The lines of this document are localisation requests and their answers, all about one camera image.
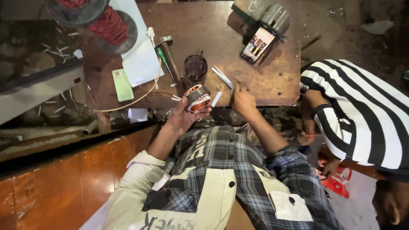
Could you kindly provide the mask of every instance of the striped shirt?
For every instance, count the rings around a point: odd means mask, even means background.
[[[336,157],[409,169],[408,97],[346,60],[313,63],[300,87],[321,91],[330,103],[316,107],[313,119]]]

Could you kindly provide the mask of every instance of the bracelet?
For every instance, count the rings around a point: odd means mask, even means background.
[[[316,133],[307,133],[304,130],[301,131],[301,135],[303,135],[306,138],[314,138]]]

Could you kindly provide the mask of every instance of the phone screen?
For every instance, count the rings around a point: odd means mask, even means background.
[[[254,64],[276,37],[276,33],[268,30],[270,30],[268,26],[261,25],[240,56]]]

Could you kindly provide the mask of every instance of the wooden floor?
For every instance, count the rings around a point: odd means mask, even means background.
[[[0,181],[1,230],[77,230],[108,199],[156,126]]]

